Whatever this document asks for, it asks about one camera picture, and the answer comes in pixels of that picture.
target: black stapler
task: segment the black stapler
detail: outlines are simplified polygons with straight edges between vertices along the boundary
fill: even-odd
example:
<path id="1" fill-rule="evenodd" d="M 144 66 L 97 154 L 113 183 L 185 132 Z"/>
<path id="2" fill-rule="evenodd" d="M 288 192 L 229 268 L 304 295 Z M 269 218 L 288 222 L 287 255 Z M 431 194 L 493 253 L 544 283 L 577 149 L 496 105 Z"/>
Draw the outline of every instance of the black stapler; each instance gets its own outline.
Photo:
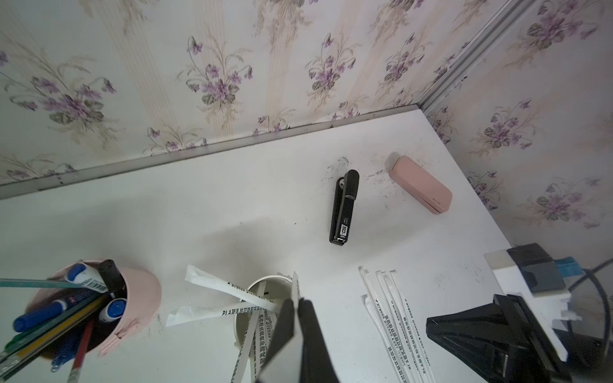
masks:
<path id="1" fill-rule="evenodd" d="M 355 170 L 345 173 L 337 180 L 332 208 L 332 223 L 330 225 L 330 242 L 343 246 L 349 237 L 349 226 L 353 215 L 353 201 L 357 197 L 357 185 L 360 175 Z"/>

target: blue object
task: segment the blue object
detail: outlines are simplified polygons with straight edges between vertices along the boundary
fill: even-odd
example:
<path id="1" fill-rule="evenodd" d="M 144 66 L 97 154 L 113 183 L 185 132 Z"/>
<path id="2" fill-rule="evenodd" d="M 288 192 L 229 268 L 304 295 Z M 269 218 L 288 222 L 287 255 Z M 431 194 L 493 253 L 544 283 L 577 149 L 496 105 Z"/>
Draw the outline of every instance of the blue object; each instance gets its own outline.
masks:
<path id="1" fill-rule="evenodd" d="M 83 271 L 85 271 L 85 269 L 87 268 L 87 266 L 83 265 L 83 264 L 76 264 L 74 265 L 70 271 L 68 271 L 68 274 L 66 275 L 66 278 L 69 281 L 74 281 L 75 278 L 77 277 L 77 275 L 79 275 L 80 273 L 82 273 Z"/>
<path id="2" fill-rule="evenodd" d="M 556 259 L 554 262 L 562 278 L 584 274 L 583 269 L 581 269 L 581 266 L 573 257 Z"/>
<path id="3" fill-rule="evenodd" d="M 95 292 L 83 289 L 76 294 L 72 294 L 64 299 L 56 299 L 51 304 L 39 308 L 38 310 L 31 311 L 30 313 L 24 314 L 20 317 L 17 317 L 13 322 L 13 330 L 18 333 L 27 331 L 28 329 L 45 322 L 51 318 L 55 318 L 56 316 L 63 313 L 66 309 L 73 307 L 80 301 L 84 300 L 95 294 Z"/>
<path id="4" fill-rule="evenodd" d="M 107 314 L 111 318 L 119 318 L 123 315 L 124 310 L 126 309 L 126 301 L 124 300 L 115 300 L 109 304 L 107 308 Z"/>
<path id="5" fill-rule="evenodd" d="M 60 367 L 74 359 L 75 355 L 77 355 L 78 345 L 82 335 L 83 330 L 78 328 L 69 332 L 64 338 L 58 350 L 55 352 L 55 357 L 51 361 L 52 373 L 58 371 Z"/>

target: red pencil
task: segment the red pencil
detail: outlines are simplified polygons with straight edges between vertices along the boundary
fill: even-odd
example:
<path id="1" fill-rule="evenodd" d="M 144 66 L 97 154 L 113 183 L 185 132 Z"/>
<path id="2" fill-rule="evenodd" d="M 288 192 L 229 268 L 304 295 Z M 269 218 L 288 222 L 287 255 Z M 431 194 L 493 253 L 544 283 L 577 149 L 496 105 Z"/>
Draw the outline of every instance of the red pencil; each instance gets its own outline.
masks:
<path id="1" fill-rule="evenodd" d="M 75 362 L 72 364 L 72 370 L 70 371 L 70 375 L 68 375 L 68 383 L 77 383 L 79 374 L 81 373 L 81 366 L 83 365 L 83 360 L 85 359 L 85 354 L 87 353 L 87 345 L 89 343 L 89 339 L 91 338 L 91 331 L 94 328 L 94 319 L 90 319 L 87 322 L 87 326 L 85 327 L 85 331 L 83 332 L 83 337 L 81 338 L 81 343 L 78 345 L 77 355 L 75 356 Z"/>

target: white desk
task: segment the white desk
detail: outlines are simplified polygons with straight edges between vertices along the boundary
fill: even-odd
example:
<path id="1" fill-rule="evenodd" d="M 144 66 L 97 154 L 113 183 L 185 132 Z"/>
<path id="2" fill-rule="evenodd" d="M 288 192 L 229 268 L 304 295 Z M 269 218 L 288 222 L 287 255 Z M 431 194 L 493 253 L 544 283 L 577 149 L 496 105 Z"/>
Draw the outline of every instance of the white desk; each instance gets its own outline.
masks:
<path id="1" fill-rule="evenodd" d="M 449 212 L 431 214 L 391 181 L 392 153 L 453 192 Z M 340 247 L 328 236 L 335 180 L 348 169 L 360 185 Z M 0 201 L 2 277 L 44 278 L 80 258 L 113 258 L 162 284 L 161 321 L 104 358 L 88 357 L 83 383 L 229 381 L 231 318 L 162 326 L 181 305 L 235 302 L 185 282 L 187 264 L 241 286 L 295 270 L 338 377 L 351 383 L 397 381 L 357 267 L 397 269 L 437 382 L 481 382 L 425 336 L 425 320 L 490 303 L 500 291 L 483 254 L 508 247 L 419 110 Z M 33 294 L 0 289 L 2 341 Z M 66 381 L 69 368 L 49 368 L 36 360 L 12 381 Z"/>

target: wall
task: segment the wall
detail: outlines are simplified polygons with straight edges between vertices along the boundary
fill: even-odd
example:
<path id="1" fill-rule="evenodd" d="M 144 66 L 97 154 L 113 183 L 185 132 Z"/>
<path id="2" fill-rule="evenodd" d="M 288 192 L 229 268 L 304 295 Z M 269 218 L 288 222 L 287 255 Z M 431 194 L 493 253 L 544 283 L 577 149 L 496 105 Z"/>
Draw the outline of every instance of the wall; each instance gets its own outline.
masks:
<path id="1" fill-rule="evenodd" d="M 504 0 L 0 0 L 0 183 L 414 103 Z"/>
<path id="2" fill-rule="evenodd" d="M 613 256 L 612 38 L 611 2 L 538 1 L 428 111 L 507 239 L 583 267 Z M 598 277 L 613 293 L 613 268 Z M 602 336 L 591 284 L 574 307 L 588 333 Z"/>

